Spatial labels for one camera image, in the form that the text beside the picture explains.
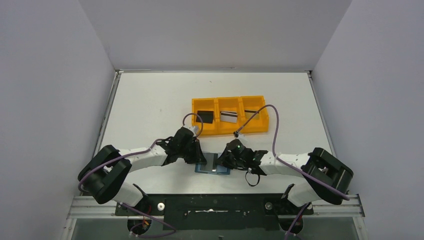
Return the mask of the blue leather card holder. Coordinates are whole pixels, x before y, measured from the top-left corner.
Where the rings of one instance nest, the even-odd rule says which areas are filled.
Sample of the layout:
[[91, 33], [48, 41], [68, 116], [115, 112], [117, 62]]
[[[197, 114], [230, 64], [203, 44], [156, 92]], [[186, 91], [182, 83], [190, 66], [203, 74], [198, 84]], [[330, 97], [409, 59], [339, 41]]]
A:
[[231, 170], [229, 168], [218, 164], [218, 158], [221, 154], [221, 152], [204, 152], [203, 156], [206, 159], [206, 163], [197, 163], [194, 172], [210, 175], [230, 175]]

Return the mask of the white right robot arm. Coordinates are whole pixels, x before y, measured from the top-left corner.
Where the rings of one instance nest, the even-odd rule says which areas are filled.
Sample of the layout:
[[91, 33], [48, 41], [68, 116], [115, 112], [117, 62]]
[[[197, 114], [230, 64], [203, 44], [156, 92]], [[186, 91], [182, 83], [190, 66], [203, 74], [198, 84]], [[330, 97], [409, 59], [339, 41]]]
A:
[[268, 150], [253, 150], [239, 139], [229, 142], [217, 162], [231, 170], [241, 170], [258, 176], [282, 175], [302, 178], [286, 188], [283, 199], [296, 207], [323, 200], [333, 205], [348, 201], [348, 187], [353, 171], [323, 148], [309, 153], [276, 154]]

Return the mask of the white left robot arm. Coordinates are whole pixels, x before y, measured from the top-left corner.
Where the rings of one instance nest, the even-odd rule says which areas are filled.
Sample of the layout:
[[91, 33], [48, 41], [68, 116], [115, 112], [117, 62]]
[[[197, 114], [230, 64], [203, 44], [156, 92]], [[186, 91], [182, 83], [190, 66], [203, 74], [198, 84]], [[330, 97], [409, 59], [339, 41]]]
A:
[[78, 189], [98, 204], [109, 201], [135, 207], [146, 197], [140, 187], [126, 181], [131, 172], [163, 167], [184, 159], [187, 164], [206, 163], [197, 126], [182, 126], [174, 136], [157, 139], [150, 147], [119, 150], [104, 146], [80, 171]]

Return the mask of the black card in tray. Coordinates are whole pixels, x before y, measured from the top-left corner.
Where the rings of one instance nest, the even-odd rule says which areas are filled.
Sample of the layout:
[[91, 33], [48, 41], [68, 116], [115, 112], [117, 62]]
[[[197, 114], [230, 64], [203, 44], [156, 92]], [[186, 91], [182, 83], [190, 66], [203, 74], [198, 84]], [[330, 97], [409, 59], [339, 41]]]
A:
[[199, 110], [196, 113], [198, 116], [195, 121], [201, 123], [201, 120], [204, 124], [213, 124], [214, 123], [214, 112], [210, 110]]

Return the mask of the silver striped card middle compartment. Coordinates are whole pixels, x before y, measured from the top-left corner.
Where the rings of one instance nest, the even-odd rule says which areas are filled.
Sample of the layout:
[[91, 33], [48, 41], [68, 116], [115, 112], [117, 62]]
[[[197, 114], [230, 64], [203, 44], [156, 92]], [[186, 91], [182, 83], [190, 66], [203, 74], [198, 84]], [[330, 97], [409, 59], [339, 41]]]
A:
[[219, 118], [221, 122], [236, 124], [238, 122], [238, 113], [236, 111], [221, 111]]

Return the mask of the yellow three-compartment plastic tray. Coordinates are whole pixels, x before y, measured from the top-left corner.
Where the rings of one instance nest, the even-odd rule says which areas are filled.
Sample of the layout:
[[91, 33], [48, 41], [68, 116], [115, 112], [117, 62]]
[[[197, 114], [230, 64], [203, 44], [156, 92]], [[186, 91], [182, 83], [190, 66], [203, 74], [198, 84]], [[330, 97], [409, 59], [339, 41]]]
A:
[[254, 113], [266, 104], [262, 95], [193, 98], [191, 123], [202, 129], [201, 137], [230, 135], [240, 127], [242, 134], [266, 133], [269, 130], [267, 109]]

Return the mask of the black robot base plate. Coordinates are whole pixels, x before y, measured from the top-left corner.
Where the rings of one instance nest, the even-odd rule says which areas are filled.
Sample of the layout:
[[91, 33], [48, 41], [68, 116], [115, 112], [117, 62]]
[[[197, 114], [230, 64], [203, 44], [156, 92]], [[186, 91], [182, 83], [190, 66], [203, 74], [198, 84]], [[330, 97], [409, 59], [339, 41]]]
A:
[[302, 210], [282, 193], [149, 194], [132, 209], [119, 203], [115, 208], [142, 238], [193, 230], [288, 230], [297, 214], [313, 213], [311, 205]]

